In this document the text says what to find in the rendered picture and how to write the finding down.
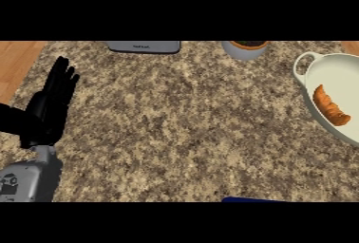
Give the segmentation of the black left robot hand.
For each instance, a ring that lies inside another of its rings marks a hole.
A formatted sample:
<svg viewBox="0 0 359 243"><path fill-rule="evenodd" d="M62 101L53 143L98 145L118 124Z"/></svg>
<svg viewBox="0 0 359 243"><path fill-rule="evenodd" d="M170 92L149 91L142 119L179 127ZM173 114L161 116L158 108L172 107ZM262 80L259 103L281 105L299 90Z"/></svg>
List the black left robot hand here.
<svg viewBox="0 0 359 243"><path fill-rule="evenodd" d="M0 103L0 132L19 135L19 145L30 149L53 146L67 124L70 101L80 75L70 59L59 56L43 89L34 94L24 110Z"/></svg>

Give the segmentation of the grey pot with soil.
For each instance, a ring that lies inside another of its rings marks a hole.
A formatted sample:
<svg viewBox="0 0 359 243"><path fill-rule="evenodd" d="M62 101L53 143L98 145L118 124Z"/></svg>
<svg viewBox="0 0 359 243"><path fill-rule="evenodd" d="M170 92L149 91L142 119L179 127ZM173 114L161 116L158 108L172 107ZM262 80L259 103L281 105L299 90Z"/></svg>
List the grey pot with soil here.
<svg viewBox="0 0 359 243"><path fill-rule="evenodd" d="M265 41L257 47L248 47L235 41L223 41L222 47L226 53L241 61L250 61L257 59L266 51L268 41Z"/></svg>

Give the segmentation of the dark blue pot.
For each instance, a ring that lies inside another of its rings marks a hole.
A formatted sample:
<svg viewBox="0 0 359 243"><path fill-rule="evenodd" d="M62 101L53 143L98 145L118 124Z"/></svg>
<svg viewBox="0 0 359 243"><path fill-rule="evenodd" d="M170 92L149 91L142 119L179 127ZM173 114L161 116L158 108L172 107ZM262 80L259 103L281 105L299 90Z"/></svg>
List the dark blue pot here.
<svg viewBox="0 0 359 243"><path fill-rule="evenodd" d="M268 203L268 202L285 202L281 200L271 200L271 199L262 199L262 198L251 198L251 197L234 197L228 196L222 199L222 202L248 202L248 203Z"/></svg>

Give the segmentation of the brown croissant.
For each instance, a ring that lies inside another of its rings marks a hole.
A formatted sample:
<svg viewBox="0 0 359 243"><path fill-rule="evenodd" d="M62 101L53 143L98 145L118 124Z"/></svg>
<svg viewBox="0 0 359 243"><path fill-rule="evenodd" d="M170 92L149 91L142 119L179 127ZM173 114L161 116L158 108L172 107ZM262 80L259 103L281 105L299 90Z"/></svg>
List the brown croissant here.
<svg viewBox="0 0 359 243"><path fill-rule="evenodd" d="M336 126L343 126L350 121L350 116L343 112L338 105L333 102L330 95L325 93L324 85L321 84L315 90L313 102L325 119Z"/></svg>

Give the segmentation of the grey flat appliance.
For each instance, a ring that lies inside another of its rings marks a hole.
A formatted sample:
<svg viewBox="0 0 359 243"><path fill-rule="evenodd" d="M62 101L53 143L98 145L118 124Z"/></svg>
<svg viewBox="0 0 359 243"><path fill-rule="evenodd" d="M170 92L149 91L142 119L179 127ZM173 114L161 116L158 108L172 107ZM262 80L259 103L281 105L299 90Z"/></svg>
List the grey flat appliance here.
<svg viewBox="0 0 359 243"><path fill-rule="evenodd" d="M180 41L107 41L112 51L129 53L175 54L180 51Z"/></svg>

